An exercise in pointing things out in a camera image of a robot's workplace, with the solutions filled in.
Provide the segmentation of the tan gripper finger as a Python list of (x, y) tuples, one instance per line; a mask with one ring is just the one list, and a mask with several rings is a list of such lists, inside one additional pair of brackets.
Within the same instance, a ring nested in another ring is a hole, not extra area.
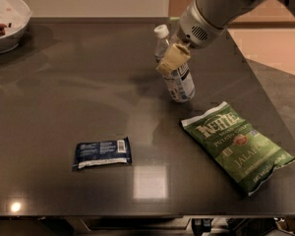
[(156, 70), (164, 76), (169, 76), (190, 58), (191, 54), (187, 45), (172, 43), (157, 65)]

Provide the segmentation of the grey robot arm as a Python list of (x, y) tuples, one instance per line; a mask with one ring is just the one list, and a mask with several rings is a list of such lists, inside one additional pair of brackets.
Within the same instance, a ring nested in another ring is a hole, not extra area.
[[(170, 75), (190, 57), (190, 48), (205, 48), (219, 38), (238, 17), (254, 10), (265, 0), (193, 0), (180, 16), (156, 70)], [(295, 17), (295, 0), (277, 0)]]

